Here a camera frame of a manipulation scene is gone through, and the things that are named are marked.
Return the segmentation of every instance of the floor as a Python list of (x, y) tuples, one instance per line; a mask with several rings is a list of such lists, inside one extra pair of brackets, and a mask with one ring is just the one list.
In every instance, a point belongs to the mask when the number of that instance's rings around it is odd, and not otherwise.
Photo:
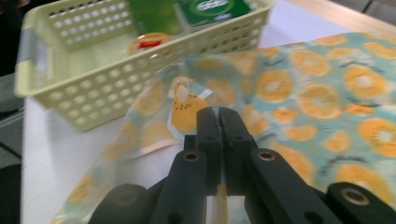
[(330, 0), (353, 10), (396, 25), (396, 0)]

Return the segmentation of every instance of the white table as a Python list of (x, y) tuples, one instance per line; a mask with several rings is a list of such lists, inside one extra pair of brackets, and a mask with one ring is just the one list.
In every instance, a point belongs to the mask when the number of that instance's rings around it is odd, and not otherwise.
[[(277, 1), (263, 31), (261, 47), (347, 32), (285, 0)], [(100, 152), (115, 139), (122, 119), (79, 133), (34, 99), (26, 99), (25, 108), (21, 223), (50, 223)], [(166, 151), (159, 150), (157, 155), (161, 153)]]

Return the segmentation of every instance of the table surface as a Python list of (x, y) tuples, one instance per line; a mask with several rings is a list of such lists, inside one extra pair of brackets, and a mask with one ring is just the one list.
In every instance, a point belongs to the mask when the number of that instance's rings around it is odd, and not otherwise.
[[(382, 31), (381, 29), (389, 28), (383, 22), (356, 15), (353, 11), (340, 9), (331, 3), (330, 7), (326, 7), (320, 1), (277, 0), (268, 24), (263, 29), (260, 46), (309, 41), (349, 30)], [(335, 8), (342, 12), (336, 14), (339, 20), (329, 18), (333, 13), (326, 12), (321, 7)], [(323, 17), (316, 14), (320, 11)], [(389, 32), (396, 34), (396, 29), (392, 27), (388, 29)], [(57, 113), (44, 109), (32, 98), (25, 100), (25, 109), (21, 223), (50, 223), (104, 147), (116, 138), (122, 119), (79, 133)], [(158, 153), (166, 152), (158, 151), (152, 155), (158, 156)]]

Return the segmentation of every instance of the basket hole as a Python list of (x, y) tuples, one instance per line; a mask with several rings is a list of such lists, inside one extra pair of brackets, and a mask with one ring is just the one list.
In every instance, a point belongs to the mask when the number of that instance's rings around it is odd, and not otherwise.
[(121, 28), (122, 26), (123, 26), (123, 23), (122, 22), (119, 22), (119, 23), (117, 23), (117, 25), (116, 25), (118, 28)]
[(110, 9), (110, 11), (115, 11), (115, 10), (117, 10), (117, 7), (114, 6), (114, 5), (112, 5), (112, 6), (110, 6), (108, 9)]
[(67, 94), (70, 94), (70, 95), (71, 95), (71, 94), (76, 93), (77, 90), (78, 90), (78, 88), (77, 88), (76, 86), (69, 86), (69, 87), (66, 88), (65, 92), (66, 92)]
[(256, 46), (257, 45), (257, 40), (256, 39), (250, 40), (250, 45), (251, 46)]
[(88, 89), (88, 88), (90, 88), (90, 87), (92, 86), (92, 82), (89, 81), (89, 80), (85, 80), (85, 81), (82, 81), (82, 82), (79, 84), (79, 86), (80, 86), (82, 89)]
[(99, 99), (99, 100), (97, 100), (97, 101), (95, 102), (95, 105), (96, 105), (97, 107), (101, 107), (101, 106), (104, 106), (105, 103), (106, 103), (105, 100)]
[(63, 24), (62, 24), (61, 21), (57, 21), (57, 22), (54, 23), (54, 26), (55, 26), (56, 28), (61, 28), (61, 27), (63, 26)]
[(111, 20), (111, 17), (106, 17), (105, 18), (105, 22), (107, 22), (107, 23), (109, 23), (109, 22), (111, 22), (112, 20)]
[(126, 64), (126, 65), (124, 65), (124, 66), (122, 67), (122, 71), (123, 71), (124, 73), (129, 73), (129, 72), (131, 72), (132, 70), (134, 70), (134, 67), (131, 66), (130, 64)]
[(84, 112), (90, 112), (93, 109), (93, 106), (92, 105), (84, 105), (81, 109)]
[(93, 12), (91, 12), (93, 17), (97, 17), (99, 16), (99, 11), (98, 10), (94, 10)]
[(132, 90), (135, 92), (138, 92), (138, 91), (142, 90), (142, 86), (143, 86), (142, 84), (136, 84), (132, 87)]
[(151, 63), (156, 63), (160, 60), (160, 55), (153, 54), (153, 55), (149, 56), (149, 59), (151, 60)]
[(103, 20), (97, 20), (96, 21), (96, 25), (102, 25), (103, 24)]
[(54, 19), (56, 17), (56, 13), (55, 12), (50, 12), (49, 13), (49, 18), (50, 19)]
[(260, 23), (262, 23), (262, 19), (256, 19), (256, 20), (254, 20), (254, 24), (260, 24)]
[(125, 17), (128, 17), (128, 16), (129, 16), (129, 13), (128, 13), (128, 12), (126, 12), (126, 11), (121, 12), (121, 17), (122, 17), (122, 18), (125, 18)]
[(78, 35), (75, 37), (75, 40), (76, 40), (76, 42), (80, 42), (82, 40), (82, 38), (81, 38), (81, 36)]
[(121, 109), (122, 107), (123, 107), (123, 104), (120, 103), (120, 102), (115, 103), (115, 104), (113, 105), (113, 108), (116, 109), (116, 110), (119, 110), (119, 109)]
[(105, 75), (99, 75), (98, 77), (95, 78), (95, 81), (97, 83), (104, 83), (106, 82), (107, 78)]
[(151, 75), (150, 72), (144, 72), (144, 73), (142, 73), (142, 78), (150, 77), (150, 75)]
[(248, 37), (248, 32), (244, 32), (244, 33), (242, 34), (242, 38), (246, 38), (246, 37)]
[(133, 103), (134, 103), (134, 98), (133, 98), (133, 97), (130, 97), (130, 98), (128, 98), (128, 99), (125, 100), (125, 104), (126, 104), (126, 105), (131, 105), (131, 104), (133, 104)]
[(89, 116), (88, 116), (88, 118), (89, 119), (97, 119), (99, 117), (99, 115), (98, 115), (98, 113), (91, 113)]
[(66, 19), (66, 20), (64, 20), (64, 24), (65, 25), (70, 25), (72, 23), (72, 20), (71, 19)]
[(72, 44), (74, 44), (74, 40), (72, 40), (72, 39), (67, 39), (67, 40), (66, 40), (66, 44), (67, 44), (67, 45), (72, 45)]
[(106, 14), (106, 13), (108, 12), (108, 10), (107, 10), (106, 7), (102, 7), (102, 8), (100, 9), (100, 12), (101, 12), (102, 14)]
[(107, 115), (107, 114), (109, 114), (109, 113), (111, 112), (111, 109), (108, 108), (108, 107), (105, 107), (105, 108), (103, 108), (100, 112), (101, 112), (103, 115)]
[(90, 15), (90, 13), (88, 13), (88, 12), (82, 14), (82, 18), (83, 18), (84, 20), (88, 20), (90, 17), (91, 17), (91, 15)]
[(135, 83), (137, 81), (137, 79), (138, 79), (137, 75), (131, 75), (128, 77), (128, 82)]
[(62, 110), (66, 110), (66, 109), (70, 108), (71, 105), (72, 105), (72, 103), (70, 103), (69, 101), (64, 101), (64, 102), (61, 102), (61, 103), (59, 104), (59, 107), (60, 107)]
[(116, 81), (116, 83), (114, 85), (117, 88), (122, 88), (123, 86), (125, 86), (125, 80), (118, 80), (118, 81)]
[(80, 105), (80, 104), (85, 102), (85, 97), (84, 96), (78, 96), (73, 101), (74, 101), (74, 103)]
[(81, 17), (80, 17), (80, 16), (75, 16), (75, 17), (73, 18), (73, 21), (79, 22), (79, 21), (81, 21)]
[(121, 95), (121, 96), (128, 96), (129, 94), (131, 94), (131, 91), (128, 90), (128, 89), (122, 90), (122, 91), (120, 92), (120, 95)]
[(60, 99), (62, 99), (63, 96), (64, 95), (60, 91), (55, 91), (55, 92), (50, 94), (49, 98), (52, 101), (59, 101)]
[(77, 32), (77, 28), (76, 27), (72, 27), (70, 29), (70, 33), (75, 34)]
[(137, 64), (138, 64), (140, 67), (145, 67), (145, 66), (148, 65), (148, 62), (147, 62), (146, 60), (141, 59), (141, 60), (137, 61)]
[(85, 25), (80, 25), (80, 26), (78, 27), (78, 29), (79, 29), (80, 31), (85, 31), (85, 30), (87, 29), (87, 26), (85, 26)]
[(67, 36), (69, 33), (67, 31), (62, 31), (61, 36)]
[(87, 120), (86, 120), (85, 118), (79, 118), (79, 119), (76, 120), (76, 123), (77, 123), (78, 125), (84, 124), (84, 123), (86, 123), (86, 122), (87, 122)]
[(88, 22), (88, 27), (93, 28), (95, 26), (95, 23), (93, 21)]
[(78, 116), (78, 114), (79, 114), (78, 110), (72, 110), (72, 111), (70, 111), (69, 113), (67, 113), (67, 115), (68, 115), (70, 118), (75, 118), (75, 117)]
[(111, 71), (108, 73), (108, 75), (109, 75), (110, 77), (112, 77), (112, 78), (119, 77), (120, 74), (121, 74), (121, 72), (120, 72), (119, 69), (111, 70)]
[(107, 97), (108, 101), (110, 102), (114, 102), (119, 98), (119, 96), (117, 94), (111, 94)]
[(92, 35), (93, 36), (99, 36), (99, 32), (98, 31), (92, 31)]
[(125, 3), (118, 3), (117, 6), (119, 8), (125, 8), (126, 4)]
[(79, 10), (82, 10), (82, 9), (84, 9), (85, 8), (85, 5), (84, 4), (78, 4), (78, 9)]
[(258, 35), (258, 34), (259, 34), (259, 30), (253, 30), (251, 33), (252, 33), (253, 35)]
[(99, 91), (90, 91), (88, 92), (88, 97), (90, 98), (96, 98), (99, 96)]
[(102, 88), (102, 92), (104, 92), (104, 93), (109, 93), (109, 92), (111, 92), (113, 90), (113, 87), (111, 86), (111, 85), (105, 85), (103, 88)]

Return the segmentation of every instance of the yellow pattern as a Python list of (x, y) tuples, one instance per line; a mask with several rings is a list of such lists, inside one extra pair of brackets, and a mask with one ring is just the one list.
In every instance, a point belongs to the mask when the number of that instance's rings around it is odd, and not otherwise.
[(71, 203), (79, 203), (84, 200), (93, 188), (93, 179), (91, 173), (85, 174), (79, 181), (78, 185), (73, 189), (69, 196)]
[(347, 38), (344, 35), (326, 36), (314, 41), (314, 43), (323, 46), (339, 45), (345, 42), (347, 42)]
[(337, 91), (326, 84), (313, 83), (298, 93), (297, 105), (314, 119), (336, 119), (341, 115), (341, 100)]
[(165, 100), (165, 87), (161, 82), (158, 82), (149, 92), (142, 93), (142, 95), (136, 99), (134, 106), (142, 116), (150, 116), (163, 108)]
[(270, 143), (269, 148), (278, 152), (302, 178), (306, 184), (312, 185), (315, 175), (314, 166), (311, 161), (297, 148), (282, 145), (276, 141)]
[(392, 43), (396, 45), (396, 36), (395, 35), (385, 35), (385, 34), (380, 34), (379, 35), (381, 38), (385, 39), (389, 43)]
[(196, 60), (196, 64), (205, 69), (217, 69), (224, 66), (224, 62), (215, 56), (202, 56)]
[(241, 78), (241, 88), (242, 91), (244, 92), (244, 94), (249, 94), (251, 92), (253, 92), (253, 81), (246, 79), (246, 78)]
[(300, 127), (288, 128), (285, 135), (296, 142), (305, 142), (317, 136), (318, 130), (314, 125), (304, 125)]
[(271, 47), (267, 49), (258, 49), (258, 52), (265, 57), (268, 57), (270, 59), (274, 59), (278, 54), (279, 54), (279, 48), (277, 47)]
[(145, 148), (163, 140), (173, 139), (165, 120), (155, 119), (149, 121), (142, 130), (140, 147)]
[(376, 152), (396, 157), (396, 124), (386, 119), (367, 119), (358, 126), (358, 133)]
[(396, 49), (388, 48), (376, 42), (368, 42), (363, 44), (363, 46), (380, 58), (396, 59)]
[(345, 152), (349, 149), (350, 138), (347, 132), (339, 130), (324, 140), (322, 145), (334, 153)]
[(323, 56), (307, 49), (297, 49), (291, 52), (290, 60), (300, 72), (315, 77), (326, 76), (331, 69)]
[(278, 121), (290, 121), (298, 116), (298, 112), (287, 107), (280, 107), (271, 112), (274, 119)]
[(115, 142), (108, 145), (102, 153), (102, 157), (109, 161), (117, 160), (122, 154), (136, 145), (136, 130), (131, 121), (127, 120), (122, 125), (120, 135)]
[(212, 78), (206, 82), (206, 87), (213, 91), (205, 99), (210, 105), (232, 105), (235, 103), (235, 90), (230, 80)]
[(292, 82), (286, 70), (274, 70), (259, 76), (257, 96), (264, 101), (276, 103), (286, 100), (292, 90)]
[(252, 77), (257, 64), (257, 56), (251, 51), (231, 53), (228, 55), (230, 61), (236, 66), (242, 75)]
[(332, 49), (326, 54), (326, 56), (329, 59), (335, 60), (346, 57), (347, 55), (351, 55), (354, 52), (355, 52), (354, 49), (349, 49), (349, 48)]
[(350, 104), (346, 107), (346, 112), (357, 116), (367, 116), (374, 112), (374, 108), (368, 105)]
[(351, 66), (345, 73), (346, 88), (362, 99), (379, 96), (387, 91), (387, 81), (373, 70), (361, 65)]
[(207, 103), (192, 95), (186, 86), (179, 82), (175, 87), (175, 99), (172, 109), (172, 125), (181, 132), (192, 132), (196, 128), (196, 113), (207, 107)]
[(335, 175), (335, 182), (357, 184), (370, 190), (385, 203), (393, 204), (392, 193), (385, 180), (363, 166), (357, 164), (340, 165)]
[(262, 133), (269, 127), (268, 121), (265, 119), (264, 115), (251, 105), (244, 108), (242, 119), (249, 133), (252, 135)]

